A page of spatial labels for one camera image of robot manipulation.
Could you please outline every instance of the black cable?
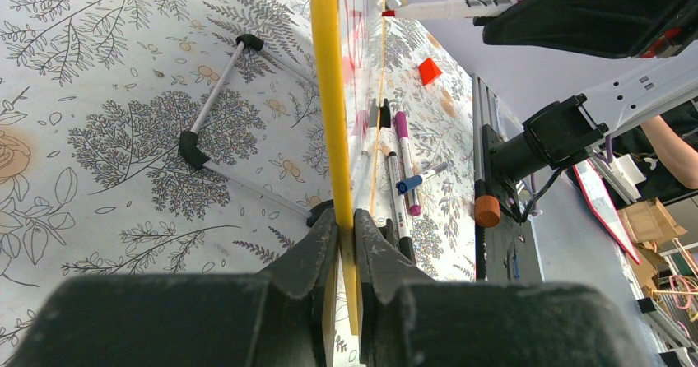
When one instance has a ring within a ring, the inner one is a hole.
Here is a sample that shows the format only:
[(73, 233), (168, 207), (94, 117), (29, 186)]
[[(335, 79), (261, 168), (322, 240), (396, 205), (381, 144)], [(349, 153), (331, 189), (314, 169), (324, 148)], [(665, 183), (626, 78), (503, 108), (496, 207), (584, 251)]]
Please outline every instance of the black cable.
[(522, 225), (523, 223), (526, 222), (526, 219), (528, 219), (528, 214), (531, 213), (531, 210), (533, 209), (533, 206), (536, 205), (536, 202), (543, 197), (543, 194), (552, 186), (555, 181), (560, 178), (560, 175), (562, 174), (563, 169), (558, 168), (555, 170), (554, 173), (552, 173), (552, 176), (547, 180), (546, 184), (543, 186), (542, 189), (534, 195), (530, 201), (528, 201), (528, 204), (526, 204), (526, 208), (523, 210), (523, 214), (521, 215), (521, 222), (519, 223)]

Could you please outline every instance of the black fabric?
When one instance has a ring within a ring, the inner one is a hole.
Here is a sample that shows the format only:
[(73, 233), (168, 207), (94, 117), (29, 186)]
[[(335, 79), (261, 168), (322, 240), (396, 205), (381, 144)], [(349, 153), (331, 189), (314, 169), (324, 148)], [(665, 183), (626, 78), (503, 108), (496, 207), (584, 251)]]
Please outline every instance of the black fabric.
[[(681, 104), (664, 113), (662, 118), (679, 137), (698, 150), (698, 132), (696, 131), (698, 111), (693, 103), (689, 101)], [(691, 192), (667, 170), (661, 161), (658, 161), (654, 148), (640, 127), (613, 138), (612, 147), (616, 157), (631, 154), (633, 161), (647, 178), (646, 181), (637, 184), (641, 195), (640, 201), (658, 197), (660, 201), (666, 202)], [(652, 170), (650, 161), (654, 160), (657, 162)], [(625, 205), (612, 188), (609, 188), (609, 193), (616, 207)]]

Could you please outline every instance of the human arm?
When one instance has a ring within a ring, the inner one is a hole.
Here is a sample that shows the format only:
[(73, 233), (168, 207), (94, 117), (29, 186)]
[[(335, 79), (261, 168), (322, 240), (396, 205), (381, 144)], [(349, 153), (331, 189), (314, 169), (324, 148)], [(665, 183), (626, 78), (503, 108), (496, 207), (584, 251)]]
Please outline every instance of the human arm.
[(685, 143), (661, 116), (641, 127), (667, 170), (686, 188), (698, 189), (698, 151)]

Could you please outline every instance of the brown cap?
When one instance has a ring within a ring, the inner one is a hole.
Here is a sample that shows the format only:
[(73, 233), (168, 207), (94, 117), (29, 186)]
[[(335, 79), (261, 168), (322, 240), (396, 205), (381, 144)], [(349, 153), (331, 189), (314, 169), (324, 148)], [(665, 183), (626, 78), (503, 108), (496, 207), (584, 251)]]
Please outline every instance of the brown cap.
[(500, 224), (500, 202), (492, 196), (480, 196), (475, 200), (475, 223), (489, 229)]

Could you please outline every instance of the orange block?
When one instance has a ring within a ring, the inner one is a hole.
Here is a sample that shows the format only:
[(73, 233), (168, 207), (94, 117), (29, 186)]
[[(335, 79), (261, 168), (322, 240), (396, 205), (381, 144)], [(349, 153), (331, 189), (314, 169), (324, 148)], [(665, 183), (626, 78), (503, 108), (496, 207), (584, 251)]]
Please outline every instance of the orange block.
[(423, 86), (432, 83), (441, 73), (441, 70), (436, 66), (436, 63), (434, 63), (431, 57), (424, 60), (419, 66), (419, 74), (421, 75), (421, 84)]

